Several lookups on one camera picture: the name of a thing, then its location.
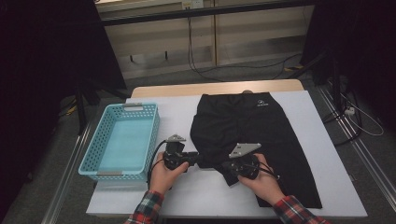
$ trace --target basket handle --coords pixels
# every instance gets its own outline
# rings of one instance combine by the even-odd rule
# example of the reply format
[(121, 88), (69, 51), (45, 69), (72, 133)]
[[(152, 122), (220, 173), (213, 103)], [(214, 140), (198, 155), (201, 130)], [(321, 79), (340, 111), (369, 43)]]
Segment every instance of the basket handle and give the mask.
[(143, 104), (142, 103), (128, 103), (128, 104), (122, 104), (122, 107), (126, 111), (138, 111), (138, 110), (143, 110)]
[(107, 175), (107, 176), (116, 176), (122, 175), (122, 171), (99, 171), (96, 175)]

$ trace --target blue plastic basket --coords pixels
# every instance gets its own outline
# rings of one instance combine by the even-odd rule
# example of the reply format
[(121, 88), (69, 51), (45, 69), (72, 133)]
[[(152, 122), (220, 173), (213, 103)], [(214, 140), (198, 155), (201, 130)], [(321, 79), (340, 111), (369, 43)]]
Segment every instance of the blue plastic basket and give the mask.
[(146, 181), (160, 125), (157, 105), (108, 105), (79, 166), (94, 180)]

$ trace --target handheld controller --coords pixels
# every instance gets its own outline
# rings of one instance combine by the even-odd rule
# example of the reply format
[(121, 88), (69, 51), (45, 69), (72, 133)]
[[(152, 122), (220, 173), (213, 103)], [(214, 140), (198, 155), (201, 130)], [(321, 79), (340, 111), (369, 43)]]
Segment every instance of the handheld controller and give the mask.
[(163, 153), (166, 168), (175, 170), (185, 161), (189, 163), (189, 166), (202, 161), (203, 156), (199, 155), (198, 152), (183, 152), (184, 144), (181, 143), (182, 141), (184, 142), (186, 139), (177, 134), (172, 135), (166, 141), (166, 149)]
[(229, 170), (234, 176), (244, 176), (249, 179), (255, 179), (260, 171), (260, 162), (257, 157), (250, 152), (261, 147), (257, 144), (236, 144), (229, 158), (231, 161), (226, 161), (222, 165), (226, 170)]

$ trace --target red plaid shirt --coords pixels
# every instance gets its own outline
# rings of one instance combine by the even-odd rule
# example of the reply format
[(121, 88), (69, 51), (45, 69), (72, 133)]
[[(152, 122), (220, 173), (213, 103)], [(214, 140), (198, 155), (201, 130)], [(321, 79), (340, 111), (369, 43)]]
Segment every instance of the red plaid shirt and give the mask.
[(154, 190), (147, 191), (142, 199), (142, 202), (140, 202), (140, 204), (134, 210), (134, 213), (129, 216), (124, 224), (156, 223), (161, 205), (163, 205), (163, 195)]
[(287, 196), (274, 204), (274, 211), (283, 223), (329, 224), (322, 217), (314, 216), (294, 197)]
[[(163, 204), (163, 195), (156, 191), (149, 190), (145, 193), (142, 202), (136, 207), (124, 224), (138, 223), (151, 224), (158, 219), (158, 213)], [(330, 224), (322, 217), (316, 217), (294, 196), (287, 196), (274, 205), (274, 211), (280, 219), (287, 224), (307, 223), (307, 224)]]

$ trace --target white logo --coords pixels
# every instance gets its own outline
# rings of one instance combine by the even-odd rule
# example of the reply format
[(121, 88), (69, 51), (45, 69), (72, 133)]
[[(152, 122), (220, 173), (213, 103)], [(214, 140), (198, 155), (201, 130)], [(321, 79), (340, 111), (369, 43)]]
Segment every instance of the white logo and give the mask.
[(264, 102), (264, 100), (259, 100), (257, 102), (257, 106), (264, 106), (264, 105), (268, 105), (267, 103)]

